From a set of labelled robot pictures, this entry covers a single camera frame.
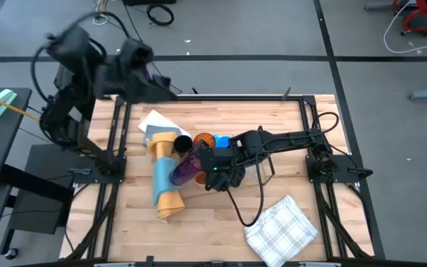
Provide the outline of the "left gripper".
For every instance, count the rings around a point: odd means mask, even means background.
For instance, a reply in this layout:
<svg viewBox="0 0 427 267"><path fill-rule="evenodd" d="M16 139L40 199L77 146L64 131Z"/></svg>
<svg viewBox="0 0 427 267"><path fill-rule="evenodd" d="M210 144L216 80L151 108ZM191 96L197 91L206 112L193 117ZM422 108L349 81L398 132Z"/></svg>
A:
<svg viewBox="0 0 427 267"><path fill-rule="evenodd" d="M118 54L96 68L96 97L119 95L132 104L176 101L177 95L169 90L171 78L150 77L147 64L152 61L150 46L126 39Z"/></svg>

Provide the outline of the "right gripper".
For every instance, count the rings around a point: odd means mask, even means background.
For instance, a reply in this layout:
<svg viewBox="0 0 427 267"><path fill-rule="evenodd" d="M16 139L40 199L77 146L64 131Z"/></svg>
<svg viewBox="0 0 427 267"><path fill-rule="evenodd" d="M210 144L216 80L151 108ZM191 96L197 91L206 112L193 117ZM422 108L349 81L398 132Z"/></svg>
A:
<svg viewBox="0 0 427 267"><path fill-rule="evenodd" d="M245 168L233 163L230 148L210 148L206 142L198 142L192 150L195 159L201 162L202 171L207 174L205 190L228 191L238 188L244 177Z"/></svg>

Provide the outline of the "amber plastic tumbler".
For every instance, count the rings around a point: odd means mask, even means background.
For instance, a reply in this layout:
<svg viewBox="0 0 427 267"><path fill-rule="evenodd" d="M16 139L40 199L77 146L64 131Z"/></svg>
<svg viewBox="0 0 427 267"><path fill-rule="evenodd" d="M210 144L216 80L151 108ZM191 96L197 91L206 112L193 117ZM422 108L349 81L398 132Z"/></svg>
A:
<svg viewBox="0 0 427 267"><path fill-rule="evenodd" d="M193 139L193 146L197 146L201 141L205 142L210 148L214 148L216 146L216 139L210 133L197 134Z"/></svg>

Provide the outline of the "black tumbler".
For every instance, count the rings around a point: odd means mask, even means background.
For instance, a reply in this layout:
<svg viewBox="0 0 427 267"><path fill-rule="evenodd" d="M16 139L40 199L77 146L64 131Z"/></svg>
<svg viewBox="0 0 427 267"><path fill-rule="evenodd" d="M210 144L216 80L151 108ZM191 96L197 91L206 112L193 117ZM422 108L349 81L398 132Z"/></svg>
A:
<svg viewBox="0 0 427 267"><path fill-rule="evenodd" d="M173 141L173 149L178 154L185 154L193 147L193 140L186 135L181 135Z"/></svg>

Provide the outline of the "blue plastic mug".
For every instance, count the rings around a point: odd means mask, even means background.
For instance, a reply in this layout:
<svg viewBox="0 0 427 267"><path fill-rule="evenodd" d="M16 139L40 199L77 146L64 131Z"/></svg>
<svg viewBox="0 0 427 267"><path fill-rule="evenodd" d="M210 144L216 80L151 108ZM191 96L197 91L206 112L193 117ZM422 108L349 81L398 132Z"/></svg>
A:
<svg viewBox="0 0 427 267"><path fill-rule="evenodd" d="M220 136L220 135L214 135L215 139L215 147L216 148L228 148L230 143L229 140L231 139L231 136Z"/></svg>

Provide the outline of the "purple faceted tumbler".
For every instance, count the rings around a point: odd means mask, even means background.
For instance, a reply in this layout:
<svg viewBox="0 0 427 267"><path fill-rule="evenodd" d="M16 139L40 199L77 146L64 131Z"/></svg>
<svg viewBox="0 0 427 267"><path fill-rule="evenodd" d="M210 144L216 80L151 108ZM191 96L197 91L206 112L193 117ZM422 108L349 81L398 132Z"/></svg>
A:
<svg viewBox="0 0 427 267"><path fill-rule="evenodd" d="M171 171L170 181L176 186L180 186L202 172L200 159L194 154L186 155L180 163Z"/></svg>

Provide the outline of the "white plaid dish towel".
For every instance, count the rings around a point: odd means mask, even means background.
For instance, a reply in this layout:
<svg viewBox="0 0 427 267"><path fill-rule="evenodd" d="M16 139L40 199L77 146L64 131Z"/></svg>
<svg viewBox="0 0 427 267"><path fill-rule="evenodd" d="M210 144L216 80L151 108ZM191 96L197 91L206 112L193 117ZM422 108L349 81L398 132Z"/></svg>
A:
<svg viewBox="0 0 427 267"><path fill-rule="evenodd" d="M254 225L244 228L247 244L267 267L282 267L318 235L290 196L263 211Z"/></svg>

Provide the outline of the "white and grey folded cloth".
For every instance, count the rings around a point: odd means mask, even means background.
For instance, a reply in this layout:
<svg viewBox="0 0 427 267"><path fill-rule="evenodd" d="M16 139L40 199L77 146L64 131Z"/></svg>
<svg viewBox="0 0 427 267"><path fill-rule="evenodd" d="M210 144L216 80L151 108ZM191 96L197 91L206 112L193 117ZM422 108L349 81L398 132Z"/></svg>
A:
<svg viewBox="0 0 427 267"><path fill-rule="evenodd" d="M165 116L159 112L152 110L141 122L138 124L138 128L145 132L149 125L159 126L159 127L168 127L168 128L178 128L182 135L191 136L186 130L175 124L174 122L167 119Z"/></svg>

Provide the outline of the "gray folded cloth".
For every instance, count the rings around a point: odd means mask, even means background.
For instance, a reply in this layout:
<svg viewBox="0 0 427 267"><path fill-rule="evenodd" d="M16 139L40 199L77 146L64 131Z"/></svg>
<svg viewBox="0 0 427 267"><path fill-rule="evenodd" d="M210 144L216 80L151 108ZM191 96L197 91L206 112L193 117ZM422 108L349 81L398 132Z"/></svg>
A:
<svg viewBox="0 0 427 267"><path fill-rule="evenodd" d="M181 136L182 132L179 128L175 127L162 127L162 126L156 126L156 125L148 125L145 130L145 135L143 138L143 145L147 146L147 141L152 140L152 136L157 133L165 133L165 132L174 132L177 136Z"/></svg>

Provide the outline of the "light blue towel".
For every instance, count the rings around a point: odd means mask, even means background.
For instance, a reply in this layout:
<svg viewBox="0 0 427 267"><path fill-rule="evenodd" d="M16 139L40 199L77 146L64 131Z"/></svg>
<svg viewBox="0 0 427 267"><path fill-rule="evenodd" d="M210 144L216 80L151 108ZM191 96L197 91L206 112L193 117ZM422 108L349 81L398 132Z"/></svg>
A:
<svg viewBox="0 0 427 267"><path fill-rule="evenodd" d="M170 174L176 167L176 160L170 157L157 159L153 168L152 177L152 201L153 205L158 204L160 196L165 192L178 191L179 186L170 181Z"/></svg>

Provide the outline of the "yellow and blue rolled towels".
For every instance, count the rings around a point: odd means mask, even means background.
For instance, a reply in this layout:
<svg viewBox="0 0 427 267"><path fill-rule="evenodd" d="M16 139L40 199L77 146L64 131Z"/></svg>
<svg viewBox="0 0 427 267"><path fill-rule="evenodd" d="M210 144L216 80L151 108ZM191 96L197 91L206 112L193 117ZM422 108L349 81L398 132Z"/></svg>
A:
<svg viewBox="0 0 427 267"><path fill-rule="evenodd" d="M161 157L173 158L171 153L175 138L177 138L177 135L174 132L155 133L152 136L152 140L147 141L147 150L153 157L154 165L157 159ZM157 217L160 220L166 220L169 216L181 211L185 204L178 190L163 193L159 198L158 204L154 207L157 208Z"/></svg>

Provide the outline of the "black flat box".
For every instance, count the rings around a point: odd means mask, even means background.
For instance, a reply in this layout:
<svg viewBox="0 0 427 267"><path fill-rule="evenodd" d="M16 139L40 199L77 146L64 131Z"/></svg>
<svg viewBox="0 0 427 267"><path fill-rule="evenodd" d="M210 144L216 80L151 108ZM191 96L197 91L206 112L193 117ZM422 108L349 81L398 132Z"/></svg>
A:
<svg viewBox="0 0 427 267"><path fill-rule="evenodd" d="M177 0L122 0L128 6L150 4L175 4Z"/></svg>

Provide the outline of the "mint green stapler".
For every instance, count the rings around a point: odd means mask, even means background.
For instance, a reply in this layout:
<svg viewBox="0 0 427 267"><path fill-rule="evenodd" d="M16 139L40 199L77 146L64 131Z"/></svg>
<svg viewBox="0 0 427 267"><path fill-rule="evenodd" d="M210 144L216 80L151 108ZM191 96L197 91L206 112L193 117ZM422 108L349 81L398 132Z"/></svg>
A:
<svg viewBox="0 0 427 267"><path fill-rule="evenodd" d="M4 89L0 92L0 102L10 105L17 97L17 93L10 89ZM7 106L0 104L0 117L7 110Z"/></svg>

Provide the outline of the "black floor cabinet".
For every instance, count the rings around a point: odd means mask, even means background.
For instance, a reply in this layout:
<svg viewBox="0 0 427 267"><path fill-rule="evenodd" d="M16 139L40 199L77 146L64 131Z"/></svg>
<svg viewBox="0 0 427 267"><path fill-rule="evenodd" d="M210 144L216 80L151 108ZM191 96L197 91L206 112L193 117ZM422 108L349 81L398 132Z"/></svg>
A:
<svg viewBox="0 0 427 267"><path fill-rule="evenodd" d="M34 145L30 149L25 172L43 179L49 186L35 192L21 189L16 197L11 229L40 234L54 234L65 226L68 210L75 194L73 172L86 158L57 145Z"/></svg>

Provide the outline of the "black aluminium table frame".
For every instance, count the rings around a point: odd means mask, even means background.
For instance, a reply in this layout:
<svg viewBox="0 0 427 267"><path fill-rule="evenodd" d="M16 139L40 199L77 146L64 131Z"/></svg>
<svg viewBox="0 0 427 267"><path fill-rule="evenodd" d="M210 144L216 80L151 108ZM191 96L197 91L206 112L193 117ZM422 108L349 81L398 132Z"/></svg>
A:
<svg viewBox="0 0 427 267"><path fill-rule="evenodd" d="M246 243L242 221L251 220L259 206L257 186L238 187L218 198L209 195L183 197L185 207L166 220L159 220L151 200L153 157L142 144L138 124L152 110L191 135L210 133L234 136L262 127L272 133L300 131L310 125L314 113L338 113L332 95L291 96L182 96L177 103L136 105L130 114L125 181L120 185L111 231L101 230L96 255L110 261L137 266L153 258L156 266L173 263L195 267L248 267L261 259ZM338 151L348 148L340 120L327 133ZM264 167L275 176L265 186L265 207L290 196L318 232L328 232L334 255L340 252L332 225L321 226L314 185L308 178L306 151L274 154Z"/></svg>

